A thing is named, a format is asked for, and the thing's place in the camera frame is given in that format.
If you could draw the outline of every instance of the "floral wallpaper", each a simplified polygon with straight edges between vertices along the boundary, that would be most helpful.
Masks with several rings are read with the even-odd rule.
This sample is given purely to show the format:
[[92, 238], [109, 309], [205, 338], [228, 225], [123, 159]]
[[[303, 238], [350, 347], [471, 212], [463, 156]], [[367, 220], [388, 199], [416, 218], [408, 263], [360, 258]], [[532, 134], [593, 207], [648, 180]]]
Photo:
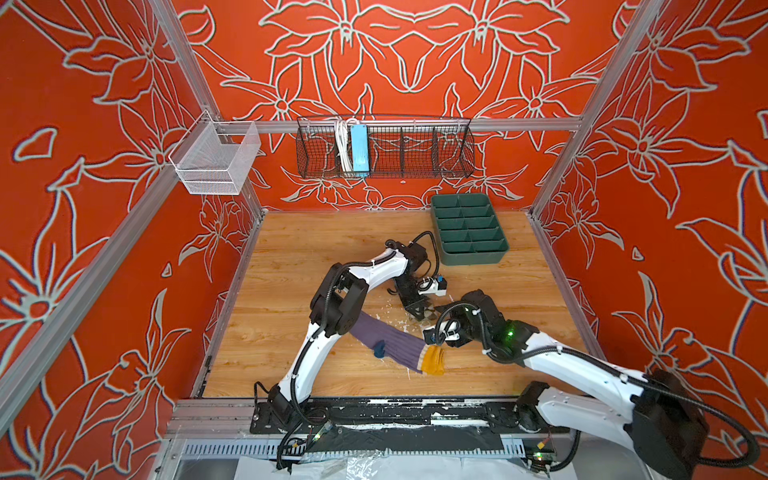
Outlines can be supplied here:
[[[584, 109], [639, 1], [174, 0], [225, 118], [428, 114], [566, 118]], [[436, 193], [531, 205], [568, 134], [481, 133], [458, 180], [313, 180], [263, 135], [250, 179], [274, 210], [424, 208]]]
[[[768, 5], [670, 0], [541, 222], [612, 362], [747, 425], [768, 476]], [[708, 456], [743, 439], [709, 418]]]
[[147, 477], [254, 224], [177, 184], [0, 440], [0, 478]]
[[[146, 0], [3, 2], [0, 38], [2, 374], [200, 110]], [[0, 439], [0, 478], [146, 476], [254, 220], [175, 187]]]

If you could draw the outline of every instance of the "green divider tray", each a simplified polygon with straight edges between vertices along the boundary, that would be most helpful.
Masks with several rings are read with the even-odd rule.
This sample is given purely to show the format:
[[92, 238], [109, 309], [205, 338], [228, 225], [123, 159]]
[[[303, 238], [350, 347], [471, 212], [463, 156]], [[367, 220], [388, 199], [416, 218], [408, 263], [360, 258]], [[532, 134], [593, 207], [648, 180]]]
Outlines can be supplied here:
[[509, 251], [488, 195], [435, 195], [432, 222], [444, 265], [498, 263]]

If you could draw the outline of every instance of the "sock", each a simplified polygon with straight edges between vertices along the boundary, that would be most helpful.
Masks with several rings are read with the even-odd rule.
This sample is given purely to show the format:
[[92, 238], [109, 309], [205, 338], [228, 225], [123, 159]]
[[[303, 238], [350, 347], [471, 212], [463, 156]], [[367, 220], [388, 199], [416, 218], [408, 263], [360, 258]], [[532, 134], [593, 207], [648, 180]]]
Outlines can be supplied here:
[[373, 350], [377, 358], [388, 356], [400, 365], [418, 373], [442, 375], [444, 351], [427, 345], [423, 338], [401, 332], [365, 312], [349, 331], [363, 345]]

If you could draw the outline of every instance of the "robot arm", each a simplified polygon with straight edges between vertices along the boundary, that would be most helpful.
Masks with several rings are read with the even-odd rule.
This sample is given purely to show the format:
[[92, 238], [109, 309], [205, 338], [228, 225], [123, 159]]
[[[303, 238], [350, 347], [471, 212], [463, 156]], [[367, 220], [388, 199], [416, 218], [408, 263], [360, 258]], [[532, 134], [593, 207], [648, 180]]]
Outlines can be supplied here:
[[291, 423], [297, 406], [310, 397], [320, 367], [336, 341], [352, 329], [370, 289], [394, 279], [403, 307], [416, 319], [424, 319], [428, 306], [424, 294], [445, 295], [447, 282], [437, 273], [423, 279], [415, 275], [427, 261], [426, 250], [416, 243], [420, 237], [409, 245], [387, 240], [386, 250], [369, 262], [337, 263], [330, 268], [310, 303], [310, 326], [302, 348], [268, 396], [284, 425]]
[[[760, 456], [754, 436], [736, 420], [692, 399], [680, 380], [663, 370], [646, 375], [571, 349], [538, 328], [504, 319], [482, 290], [439, 307], [427, 343], [462, 346], [482, 342], [483, 353], [501, 363], [517, 363], [567, 382], [590, 396], [571, 395], [544, 382], [532, 382], [516, 401], [518, 424], [536, 432], [564, 426], [633, 449], [648, 466], [673, 480], [688, 480], [696, 465], [743, 467]], [[739, 458], [701, 458], [709, 425], [702, 411], [734, 427], [746, 440]]]

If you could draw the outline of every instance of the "wooden platform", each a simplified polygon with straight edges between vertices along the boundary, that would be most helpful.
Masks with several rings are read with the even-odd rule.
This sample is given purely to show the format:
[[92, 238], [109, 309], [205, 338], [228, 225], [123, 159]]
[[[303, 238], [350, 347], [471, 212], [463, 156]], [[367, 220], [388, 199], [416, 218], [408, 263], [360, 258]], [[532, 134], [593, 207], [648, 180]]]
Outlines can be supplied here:
[[[450, 297], [483, 289], [508, 319], [534, 324], [584, 350], [533, 231], [522, 212], [501, 212], [510, 251], [496, 265], [441, 266]], [[253, 383], [270, 388], [286, 374], [309, 322], [310, 299], [335, 262], [368, 260], [394, 239], [408, 243], [432, 229], [429, 212], [269, 213], [205, 389], [206, 397], [249, 397]], [[429, 238], [422, 239], [429, 245]], [[432, 248], [428, 248], [432, 258]], [[448, 296], [435, 303], [449, 303]], [[369, 292], [364, 311], [421, 336], [397, 296], [383, 286]], [[477, 343], [446, 347], [445, 375], [410, 372], [377, 359], [352, 335], [328, 356], [315, 381], [316, 396], [517, 395], [532, 380], [574, 391], [562, 382], [519, 366], [492, 362]]]

